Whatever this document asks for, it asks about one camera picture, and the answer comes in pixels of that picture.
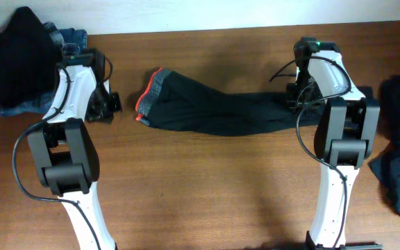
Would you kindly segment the black pants red waistband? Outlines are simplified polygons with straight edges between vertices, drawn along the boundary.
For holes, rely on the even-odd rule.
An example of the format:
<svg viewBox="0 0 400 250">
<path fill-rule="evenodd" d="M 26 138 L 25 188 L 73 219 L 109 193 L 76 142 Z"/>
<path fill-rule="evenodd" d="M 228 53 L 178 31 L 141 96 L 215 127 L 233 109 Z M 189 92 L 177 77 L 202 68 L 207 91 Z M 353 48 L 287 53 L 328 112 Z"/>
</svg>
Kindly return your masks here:
<svg viewBox="0 0 400 250">
<path fill-rule="evenodd" d="M 135 109 L 136 120 L 151 128 L 226 137 L 314 126 L 324 111 L 298 116 L 283 93 L 226 94 L 165 68 L 151 75 Z"/>
</svg>

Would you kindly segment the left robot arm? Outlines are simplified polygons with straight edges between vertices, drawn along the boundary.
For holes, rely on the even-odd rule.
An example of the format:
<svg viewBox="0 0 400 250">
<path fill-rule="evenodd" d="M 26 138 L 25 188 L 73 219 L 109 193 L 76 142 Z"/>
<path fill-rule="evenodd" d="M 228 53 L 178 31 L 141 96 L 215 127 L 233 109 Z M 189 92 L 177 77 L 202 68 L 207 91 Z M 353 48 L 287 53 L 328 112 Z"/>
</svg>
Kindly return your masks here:
<svg viewBox="0 0 400 250">
<path fill-rule="evenodd" d="M 57 65 L 58 84 L 51 107 L 28 128 L 27 139 L 40 183 L 61 203 L 81 249 L 116 249 L 97 194 L 100 164 L 86 122 L 111 123 L 122 111 L 111 91 L 111 61 L 97 49 L 64 56 Z"/>
</svg>

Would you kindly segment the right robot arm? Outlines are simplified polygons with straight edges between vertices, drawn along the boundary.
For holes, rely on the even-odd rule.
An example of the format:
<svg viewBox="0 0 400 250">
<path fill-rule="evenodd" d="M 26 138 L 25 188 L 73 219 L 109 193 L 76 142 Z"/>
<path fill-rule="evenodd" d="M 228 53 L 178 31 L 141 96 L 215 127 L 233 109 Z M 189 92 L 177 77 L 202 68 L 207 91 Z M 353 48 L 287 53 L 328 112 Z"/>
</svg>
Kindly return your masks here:
<svg viewBox="0 0 400 250">
<path fill-rule="evenodd" d="M 317 210 L 306 233 L 306 249 L 348 249 L 345 224 L 353 184 L 372 153 L 380 107 L 353 83 L 336 43 L 302 37 L 294 45 L 297 76 L 287 87 L 288 104 L 298 113 L 322 111 L 314 149 L 320 164 Z"/>
</svg>

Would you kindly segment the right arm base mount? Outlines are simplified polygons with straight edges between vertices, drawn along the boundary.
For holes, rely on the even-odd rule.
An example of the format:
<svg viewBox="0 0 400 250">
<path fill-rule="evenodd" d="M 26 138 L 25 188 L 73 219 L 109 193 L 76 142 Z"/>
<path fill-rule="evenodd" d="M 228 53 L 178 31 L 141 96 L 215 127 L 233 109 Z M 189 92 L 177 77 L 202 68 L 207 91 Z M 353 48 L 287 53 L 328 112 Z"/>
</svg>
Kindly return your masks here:
<svg viewBox="0 0 400 250">
<path fill-rule="evenodd" d="M 383 250 L 383 245 L 376 243 L 359 243 L 349 244 L 348 246 L 340 245 L 336 248 L 324 247 L 322 244 L 314 243 L 308 231 L 306 233 L 305 250 Z"/>
</svg>

